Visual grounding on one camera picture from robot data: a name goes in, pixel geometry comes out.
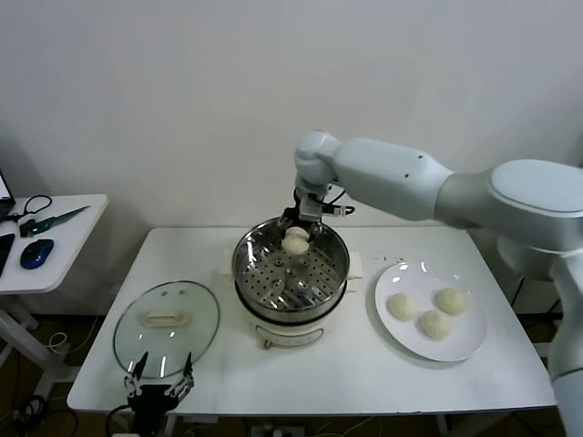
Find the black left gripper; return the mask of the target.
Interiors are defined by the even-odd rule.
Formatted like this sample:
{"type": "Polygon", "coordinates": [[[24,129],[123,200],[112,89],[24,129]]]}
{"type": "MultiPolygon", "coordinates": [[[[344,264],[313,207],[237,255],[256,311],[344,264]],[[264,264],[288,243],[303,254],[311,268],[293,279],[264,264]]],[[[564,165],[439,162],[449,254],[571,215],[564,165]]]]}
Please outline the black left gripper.
{"type": "Polygon", "coordinates": [[[134,413],[130,432],[139,436],[157,436],[163,417],[179,405],[179,396],[187,396],[195,386],[192,353],[185,361],[181,377],[170,385],[143,385],[140,380],[148,361],[148,352],[131,365],[129,375],[124,378],[128,395],[128,407],[134,413]]]}

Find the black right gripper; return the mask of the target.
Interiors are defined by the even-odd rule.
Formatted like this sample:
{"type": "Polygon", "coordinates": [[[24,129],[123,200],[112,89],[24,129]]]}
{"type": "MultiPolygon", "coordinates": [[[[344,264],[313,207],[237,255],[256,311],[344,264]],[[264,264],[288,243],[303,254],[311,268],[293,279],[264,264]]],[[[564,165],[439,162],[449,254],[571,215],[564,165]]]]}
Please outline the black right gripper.
{"type": "Polygon", "coordinates": [[[290,227],[298,227],[309,229],[310,237],[309,243],[312,244],[322,234],[322,222],[320,218],[304,219],[300,217],[300,209],[297,206],[288,207],[278,220],[278,227],[280,229],[287,229],[290,227]]]}

